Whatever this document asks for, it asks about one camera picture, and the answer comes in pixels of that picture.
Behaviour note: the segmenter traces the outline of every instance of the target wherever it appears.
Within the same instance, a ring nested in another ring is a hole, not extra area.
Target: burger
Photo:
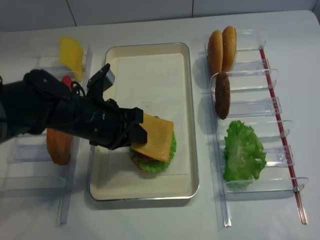
[[[143,172],[159,173],[169,167],[176,152],[174,123],[144,113],[141,126],[148,133],[147,143],[131,144],[131,160]]]

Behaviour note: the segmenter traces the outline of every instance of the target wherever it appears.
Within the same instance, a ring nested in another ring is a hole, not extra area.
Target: tray rim
[[[198,163],[198,152],[197,152],[197,138],[196,138],[196,125],[195,125],[195,109],[194,109],[194,98],[193,98],[193,90],[192,90],[192,73],[191,73],[191,63],[190,63],[190,49],[187,44],[184,42],[167,42],[167,43],[156,43],[156,44],[137,44],[137,45],[120,45],[120,46],[113,46],[111,47],[105,54],[105,58],[107,58],[108,53],[115,48],[123,48],[123,47],[150,47],[150,46],[160,46],[160,45],[183,45],[187,49],[187,63],[188,63],[188,68],[186,71],[189,73],[190,76],[190,94],[191,94],[191,111],[193,115],[193,134],[194,134],[194,150],[195,150],[195,172],[196,172],[196,179],[195,183],[196,186],[192,193],[188,196],[164,196],[164,197],[134,197],[134,198],[116,198],[116,199],[96,199],[92,192],[91,192],[91,181],[92,181],[92,175],[93,175],[93,166],[94,166],[94,158],[95,158],[95,148],[96,146],[91,146],[90,148],[90,154],[89,154],[89,161],[90,161],[90,178],[88,181],[88,193],[90,194],[91,198],[95,200],[96,202],[131,202],[131,201],[159,201],[159,200],[189,200],[193,198],[200,187],[200,178],[199,178],[199,163]]]

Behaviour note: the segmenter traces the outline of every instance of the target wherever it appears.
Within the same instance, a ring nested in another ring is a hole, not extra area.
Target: robotic hand
[[[78,82],[72,82],[70,92],[44,70],[32,70],[22,81],[4,85],[0,78],[0,143],[19,134],[41,134],[45,128],[110,150],[147,143],[147,132],[139,125],[144,120],[141,109],[119,108],[112,99],[104,101],[103,92],[114,81],[109,64],[89,80],[86,95]]]

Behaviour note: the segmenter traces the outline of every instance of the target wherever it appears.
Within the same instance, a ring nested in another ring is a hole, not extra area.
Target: brown burger patty
[[[140,152],[137,152],[137,151],[133,151],[134,154],[137,156],[137,158],[143,162],[143,163],[149,163],[149,162],[153,162],[153,161],[157,161],[156,159],[152,158],[152,157],[149,157],[149,156],[146,156]]]
[[[230,108],[230,82],[228,74],[220,72],[215,79],[215,111],[221,119],[226,119]]]

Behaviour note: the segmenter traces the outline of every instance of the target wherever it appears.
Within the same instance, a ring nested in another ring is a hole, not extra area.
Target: yellow cheese slice
[[[168,162],[170,158],[172,135],[174,134],[174,123],[144,113],[143,123],[140,125],[148,133],[147,143],[132,143],[131,148],[150,158]]]
[[[73,71],[75,78],[81,82],[82,59],[84,57],[84,50],[79,42],[69,36],[60,37],[60,55],[59,61]]]

